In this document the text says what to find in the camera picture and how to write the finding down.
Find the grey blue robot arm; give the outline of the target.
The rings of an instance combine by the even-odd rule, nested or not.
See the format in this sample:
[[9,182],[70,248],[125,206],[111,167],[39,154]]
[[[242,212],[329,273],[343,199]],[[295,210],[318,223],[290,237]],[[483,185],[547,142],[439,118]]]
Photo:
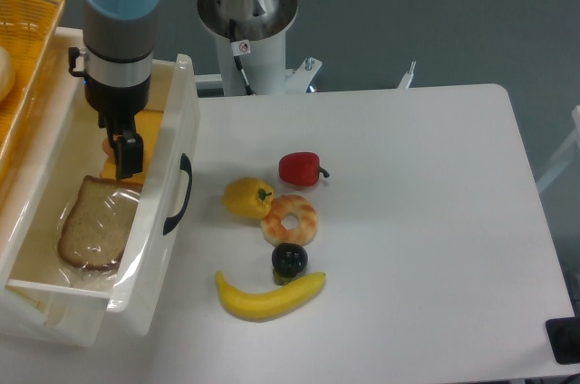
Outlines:
[[[159,3],[83,0],[83,44],[68,52],[69,72],[83,80],[119,179],[143,169],[135,116],[149,98]],[[226,95],[285,93],[285,34],[296,12],[296,0],[198,0]]]

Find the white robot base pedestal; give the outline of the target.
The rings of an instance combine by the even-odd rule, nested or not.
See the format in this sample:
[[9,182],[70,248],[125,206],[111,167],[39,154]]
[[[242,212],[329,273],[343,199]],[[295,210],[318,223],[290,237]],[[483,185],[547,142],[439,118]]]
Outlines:
[[297,0],[198,0],[198,14],[213,35],[221,87],[227,97],[313,92],[322,63],[307,57],[286,67],[286,33]]

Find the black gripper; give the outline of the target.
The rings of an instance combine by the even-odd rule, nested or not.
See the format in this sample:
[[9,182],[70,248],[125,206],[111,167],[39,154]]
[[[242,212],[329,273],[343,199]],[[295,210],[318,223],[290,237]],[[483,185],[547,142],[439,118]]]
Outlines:
[[98,112],[114,149],[116,178],[143,170],[143,139],[135,115],[149,99],[151,49],[140,46],[84,46],[68,50],[69,73],[84,80],[85,99]]

